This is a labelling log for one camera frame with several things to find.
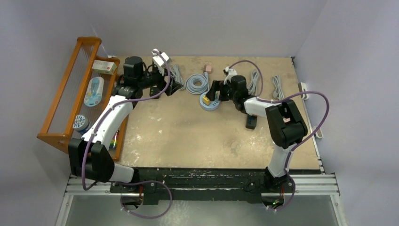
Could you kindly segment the yellow usb charger plug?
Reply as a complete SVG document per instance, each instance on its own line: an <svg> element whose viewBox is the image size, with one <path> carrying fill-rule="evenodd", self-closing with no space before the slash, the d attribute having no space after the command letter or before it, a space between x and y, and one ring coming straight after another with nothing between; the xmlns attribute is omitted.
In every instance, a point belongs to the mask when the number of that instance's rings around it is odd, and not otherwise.
<svg viewBox="0 0 399 226"><path fill-rule="evenodd" d="M211 100L210 100L207 96L203 96L202 102L203 102L205 105L210 105L210 104L211 104Z"/></svg>

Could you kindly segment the round blue power socket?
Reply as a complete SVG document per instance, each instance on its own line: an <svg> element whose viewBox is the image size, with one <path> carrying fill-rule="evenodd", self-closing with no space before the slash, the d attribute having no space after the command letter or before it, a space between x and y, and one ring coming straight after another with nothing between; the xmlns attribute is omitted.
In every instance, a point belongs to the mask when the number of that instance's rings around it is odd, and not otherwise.
<svg viewBox="0 0 399 226"><path fill-rule="evenodd" d="M199 98L199 104L200 104L200 106L201 106L201 108L203 109L203 110L206 110L206 111L214 111L214 110L216 110L218 107L219 107L219 105L220 105L220 100L217 98L217 96L215 97L215 100L214 101L211 101L211 104L210 105L205 105L203 102L202 102L202 98L203 98L203 96L205 96L206 95L206 92L204 92L204 93L202 93L201 95L200 95L200 98Z"/></svg>

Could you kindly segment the pink usb charger plug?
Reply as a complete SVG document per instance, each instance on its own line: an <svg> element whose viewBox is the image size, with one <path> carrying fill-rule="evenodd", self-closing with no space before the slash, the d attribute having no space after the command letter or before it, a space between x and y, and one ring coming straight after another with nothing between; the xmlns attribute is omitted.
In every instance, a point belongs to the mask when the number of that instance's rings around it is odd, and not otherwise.
<svg viewBox="0 0 399 226"><path fill-rule="evenodd" d="M207 64L207 65L203 66L204 73L212 73L212 71L213 71L213 67L211 65Z"/></svg>

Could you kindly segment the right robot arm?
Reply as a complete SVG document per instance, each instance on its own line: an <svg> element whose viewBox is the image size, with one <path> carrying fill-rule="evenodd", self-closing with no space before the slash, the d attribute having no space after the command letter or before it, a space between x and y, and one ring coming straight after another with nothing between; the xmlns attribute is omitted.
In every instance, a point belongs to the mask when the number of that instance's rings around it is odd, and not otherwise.
<svg viewBox="0 0 399 226"><path fill-rule="evenodd" d="M288 164L294 145L301 143L308 134L296 103L291 99L281 103L261 101L249 93L246 78L242 75L227 77L224 81L213 81L206 97L211 101L231 100L238 111L248 116L267 119L274 151L265 169L264 185L271 192L281 188L288 179Z"/></svg>

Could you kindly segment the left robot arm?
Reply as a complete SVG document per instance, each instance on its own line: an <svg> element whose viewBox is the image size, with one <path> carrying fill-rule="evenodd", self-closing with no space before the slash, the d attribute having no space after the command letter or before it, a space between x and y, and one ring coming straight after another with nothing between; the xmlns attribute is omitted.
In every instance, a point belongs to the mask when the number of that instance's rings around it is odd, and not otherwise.
<svg viewBox="0 0 399 226"><path fill-rule="evenodd" d="M173 81L170 57L165 52L153 50L151 69L145 67L139 56L126 58L124 73L117 81L109 102L93 126L81 137L68 143L68 155L72 174L82 180L119 182L128 192L140 188L137 169L115 163L109 154L111 141L122 122L144 101L143 90L156 86L159 97L176 92L180 85Z"/></svg>

